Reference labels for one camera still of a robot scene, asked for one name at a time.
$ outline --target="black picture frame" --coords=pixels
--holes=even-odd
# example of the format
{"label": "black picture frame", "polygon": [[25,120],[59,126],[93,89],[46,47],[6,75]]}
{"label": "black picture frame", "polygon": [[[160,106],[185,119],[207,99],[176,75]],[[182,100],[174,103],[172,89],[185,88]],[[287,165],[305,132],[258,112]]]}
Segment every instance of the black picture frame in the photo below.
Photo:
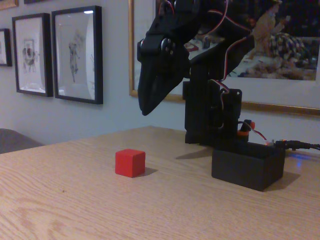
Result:
{"label": "black picture frame", "polygon": [[44,2],[46,0],[24,0],[24,4],[34,4],[34,3],[40,3]]}
{"label": "black picture frame", "polygon": [[[43,64],[44,64],[44,84],[45,92],[36,92],[30,90],[20,89],[19,83],[19,65],[18,65],[18,53],[17,53],[17,33],[16,33],[16,21],[29,20],[34,18],[41,18],[42,20],[42,36],[43,36]],[[51,24],[49,13],[38,13],[24,16],[16,16],[12,18],[13,27],[13,46],[14,46],[14,63],[15,63],[15,80],[17,93],[36,95],[42,97],[53,97],[53,70],[52,70],[52,50],[51,50]]]}
{"label": "black picture frame", "polygon": [[12,67],[10,30],[8,28],[1,28],[0,32],[4,33],[4,51],[6,57],[6,63],[0,63],[0,67]]}
{"label": "black picture frame", "polygon": [[[93,11],[93,41],[94,41],[94,99],[73,97],[59,94],[58,85],[58,63],[57,63],[57,42],[56,42],[56,16]],[[102,7],[86,6],[71,9],[53,11],[52,17],[52,38],[53,38],[53,72],[54,72],[54,93],[55,98],[102,105],[104,103],[103,92],[103,34],[102,34]]]}

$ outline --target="robotic arm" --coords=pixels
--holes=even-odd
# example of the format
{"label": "robotic arm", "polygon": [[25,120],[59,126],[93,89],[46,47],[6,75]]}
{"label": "robotic arm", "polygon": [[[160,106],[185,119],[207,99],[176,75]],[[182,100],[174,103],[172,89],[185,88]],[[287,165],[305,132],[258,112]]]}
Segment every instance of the robotic arm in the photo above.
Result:
{"label": "robotic arm", "polygon": [[[162,1],[145,39],[137,44],[142,66],[139,106],[148,115],[183,78],[190,79],[183,83],[185,143],[214,148],[213,178],[263,191],[283,176],[285,152],[249,142],[250,130],[265,137],[254,130],[251,120],[239,121],[241,90],[221,83],[255,47],[251,26],[242,16],[245,10],[239,10],[235,2]],[[189,60],[185,44],[199,32],[214,32],[224,40]]]}
{"label": "robotic arm", "polygon": [[[251,26],[235,0],[164,0],[145,39],[137,44],[137,59],[141,63],[138,85],[139,106],[144,116],[151,113],[164,98],[190,78],[191,66],[208,68],[207,79],[221,80],[236,68],[244,55],[254,48]],[[214,32],[224,41],[189,60],[185,44],[202,32]]]}

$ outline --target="black plastic part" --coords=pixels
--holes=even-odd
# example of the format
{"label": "black plastic part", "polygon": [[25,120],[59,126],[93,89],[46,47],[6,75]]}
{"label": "black plastic part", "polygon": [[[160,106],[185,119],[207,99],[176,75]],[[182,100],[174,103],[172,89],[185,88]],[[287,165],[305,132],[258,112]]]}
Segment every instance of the black plastic part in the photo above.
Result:
{"label": "black plastic part", "polygon": [[282,178],[285,150],[237,141],[216,146],[211,175],[215,179],[263,192]]}
{"label": "black plastic part", "polygon": [[238,121],[241,114],[242,92],[230,89],[222,96],[220,86],[208,81],[208,66],[191,66],[190,82],[183,83],[182,97],[185,99],[185,142],[215,146],[216,142],[237,138]]}

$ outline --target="black cable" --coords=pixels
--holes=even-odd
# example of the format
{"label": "black cable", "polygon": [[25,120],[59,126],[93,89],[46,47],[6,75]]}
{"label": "black cable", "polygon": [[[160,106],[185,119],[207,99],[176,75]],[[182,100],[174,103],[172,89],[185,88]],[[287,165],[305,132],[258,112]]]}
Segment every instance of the black cable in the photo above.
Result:
{"label": "black cable", "polygon": [[320,144],[310,144],[302,141],[276,141],[274,146],[279,149],[316,149],[320,151]]}

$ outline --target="gold picture frame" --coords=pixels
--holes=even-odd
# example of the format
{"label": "gold picture frame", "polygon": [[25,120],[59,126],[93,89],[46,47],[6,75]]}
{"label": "gold picture frame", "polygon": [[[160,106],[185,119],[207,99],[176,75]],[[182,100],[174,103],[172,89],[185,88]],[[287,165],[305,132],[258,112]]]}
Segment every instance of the gold picture frame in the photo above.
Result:
{"label": "gold picture frame", "polygon": [[[135,90],[135,7],[134,0],[128,0],[128,32],[129,32],[129,95],[132,97],[138,97],[138,91]],[[182,95],[180,94],[169,94],[164,99],[165,101],[184,103]],[[257,112],[270,112],[279,114],[291,114],[299,116],[313,116],[320,117],[320,109],[291,106],[291,105],[280,105],[280,104],[268,104],[259,103],[252,101],[243,101],[242,109],[251,110]]]}
{"label": "gold picture frame", "polygon": [[0,11],[19,6],[19,0],[3,0],[0,1]]}

